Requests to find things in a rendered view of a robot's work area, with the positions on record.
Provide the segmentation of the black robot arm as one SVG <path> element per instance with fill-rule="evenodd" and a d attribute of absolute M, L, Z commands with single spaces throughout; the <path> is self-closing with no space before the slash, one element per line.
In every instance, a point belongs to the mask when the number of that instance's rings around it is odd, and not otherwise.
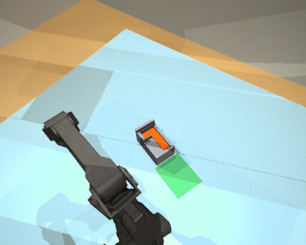
<path fill-rule="evenodd" d="M 60 112 L 43 124 L 48 139 L 66 147 L 81 166 L 91 195 L 129 233 L 123 245 L 164 245 L 160 220 L 137 200 L 142 193 L 138 182 L 125 167 L 97 153 L 79 132 L 73 113 Z"/>

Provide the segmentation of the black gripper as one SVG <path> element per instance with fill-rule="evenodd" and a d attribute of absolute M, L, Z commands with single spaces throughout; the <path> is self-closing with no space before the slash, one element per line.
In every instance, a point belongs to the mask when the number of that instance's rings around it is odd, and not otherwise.
<path fill-rule="evenodd" d="M 161 223 L 160 233 L 162 234 L 162 236 L 165 237 L 169 233 L 171 233 L 172 230 L 171 230 L 171 225 L 170 225 L 169 221 L 165 217 L 163 217 L 163 215 L 161 215 L 161 213 L 159 213 L 159 212 L 154 213 L 154 215 L 160 220 L 160 223 Z M 112 219 L 112 220 L 113 220 L 113 223 L 115 224 L 116 236 L 118 238 L 118 242 L 115 245 L 123 245 L 124 237 L 129 235 L 129 233 L 123 228 L 122 225 L 116 224 L 114 222 L 114 219 Z"/>

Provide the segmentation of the orange l-shaped part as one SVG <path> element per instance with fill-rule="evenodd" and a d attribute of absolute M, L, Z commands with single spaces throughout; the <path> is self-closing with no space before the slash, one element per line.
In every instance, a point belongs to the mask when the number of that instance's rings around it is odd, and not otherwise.
<path fill-rule="evenodd" d="M 161 137 L 161 135 L 154 128 L 149 129 L 142 135 L 144 136 L 145 139 L 152 135 L 152 138 L 159 144 L 159 146 L 162 148 L 163 151 L 169 147 L 166 141 Z"/>

